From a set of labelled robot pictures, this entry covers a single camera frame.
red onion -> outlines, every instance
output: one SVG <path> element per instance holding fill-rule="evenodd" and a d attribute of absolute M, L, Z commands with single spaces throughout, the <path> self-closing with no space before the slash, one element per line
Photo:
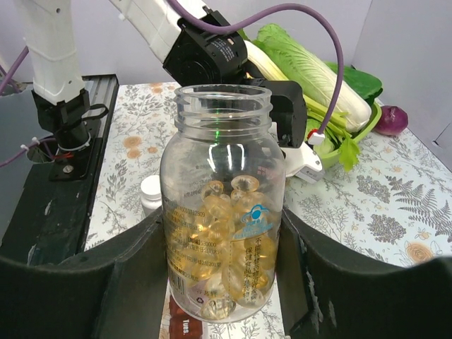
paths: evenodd
<path fill-rule="evenodd" d="M 408 114 L 397 106 L 383 106 L 374 130 L 384 136 L 398 136 L 408 127 Z"/>

blue logo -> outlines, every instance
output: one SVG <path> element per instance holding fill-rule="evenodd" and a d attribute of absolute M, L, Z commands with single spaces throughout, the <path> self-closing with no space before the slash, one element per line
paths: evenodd
<path fill-rule="evenodd" d="M 248 224 L 248 222 L 252 220 L 259 220 L 263 215 L 268 214 L 268 209 L 263 207 L 262 205 L 255 205 L 251 211 L 247 214 L 243 215 L 242 222 Z"/>
<path fill-rule="evenodd" d="M 262 205 L 255 205 L 248 213 L 242 216 L 242 222 L 246 225 L 244 229 L 234 236 L 234 239 L 245 239 L 257 237 L 272 229 L 273 224 L 267 223 L 269 211 Z"/>

red packaging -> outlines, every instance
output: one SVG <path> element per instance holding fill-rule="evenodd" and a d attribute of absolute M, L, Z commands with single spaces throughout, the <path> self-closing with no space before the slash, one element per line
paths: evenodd
<path fill-rule="evenodd" d="M 188 314 L 173 316 L 169 321 L 169 339 L 201 339 L 203 323 Z"/>
<path fill-rule="evenodd" d="M 170 316 L 183 316 L 186 314 L 179 306 L 177 306 L 172 296 L 169 297 L 169 314 Z"/>
<path fill-rule="evenodd" d="M 201 339 L 203 323 L 185 313 L 177 306 L 173 297 L 169 297 L 169 339 Z"/>

floral tablecloth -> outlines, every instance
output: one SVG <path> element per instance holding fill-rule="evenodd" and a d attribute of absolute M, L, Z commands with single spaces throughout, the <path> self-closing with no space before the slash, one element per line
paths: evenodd
<path fill-rule="evenodd" d="M 125 85 L 116 110 L 97 188 L 86 249 L 143 219 L 141 181 L 157 174 L 163 150 L 177 131 L 176 83 Z M 312 185 L 286 183 L 286 205 L 308 225 L 372 258 L 411 266 L 452 254 L 452 174 L 409 131 L 388 138 L 370 133 L 359 164 L 341 166 Z M 160 338 L 169 338 L 165 303 Z M 250 319 L 206 326 L 205 338 L 284 338 L 278 289 Z"/>

jar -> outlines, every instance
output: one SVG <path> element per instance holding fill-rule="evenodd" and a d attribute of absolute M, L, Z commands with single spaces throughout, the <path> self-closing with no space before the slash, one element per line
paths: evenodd
<path fill-rule="evenodd" d="M 270 96 L 244 85 L 176 90 L 179 131 L 160 165 L 169 284 L 202 321 L 245 319 L 273 290 L 285 166 L 268 132 Z"/>
<path fill-rule="evenodd" d="M 144 179 L 140 185 L 140 201 L 143 212 L 148 217 L 162 205 L 162 193 L 160 191 L 160 177 L 151 175 Z"/>

